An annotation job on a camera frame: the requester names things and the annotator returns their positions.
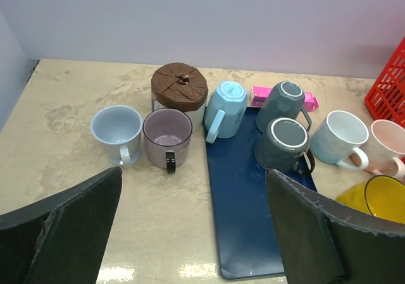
pink mug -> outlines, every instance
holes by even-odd
[[[147,158],[153,165],[176,172],[189,153],[192,123],[176,109],[158,109],[150,113],[143,125]]]
[[[405,156],[405,129],[389,120],[376,120],[369,127],[370,137],[361,146],[369,159],[365,171],[375,175],[389,175],[397,180],[405,176],[405,165],[401,159]],[[359,163],[357,154],[351,159]]]

wicker lid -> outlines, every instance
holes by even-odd
[[[183,112],[199,109],[208,95],[207,80],[201,72],[183,63],[160,67],[153,73],[151,84],[158,102]]]

wall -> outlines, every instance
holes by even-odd
[[[375,77],[405,0],[0,0],[31,58]]]
[[[0,9],[0,131],[27,84],[31,62]]]

tray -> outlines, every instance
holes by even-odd
[[[219,270],[225,280],[284,275],[266,196],[265,170],[254,158],[261,135],[246,109],[236,136],[206,143]],[[304,158],[300,165],[307,169]],[[316,191],[310,176],[289,177]]]

jar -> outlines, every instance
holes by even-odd
[[[201,127],[208,85],[197,68],[184,63],[170,63],[160,67],[153,73],[151,92],[152,111],[177,109],[190,118],[193,133]]]

